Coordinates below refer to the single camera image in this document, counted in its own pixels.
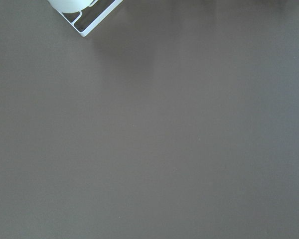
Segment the white cup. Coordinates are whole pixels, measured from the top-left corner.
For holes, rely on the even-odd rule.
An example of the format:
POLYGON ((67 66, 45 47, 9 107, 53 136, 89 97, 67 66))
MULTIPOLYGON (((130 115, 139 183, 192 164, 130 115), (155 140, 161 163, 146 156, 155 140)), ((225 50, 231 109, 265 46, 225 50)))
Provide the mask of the white cup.
POLYGON ((98 0, 48 0, 50 5, 61 13, 75 13, 92 6, 98 0))

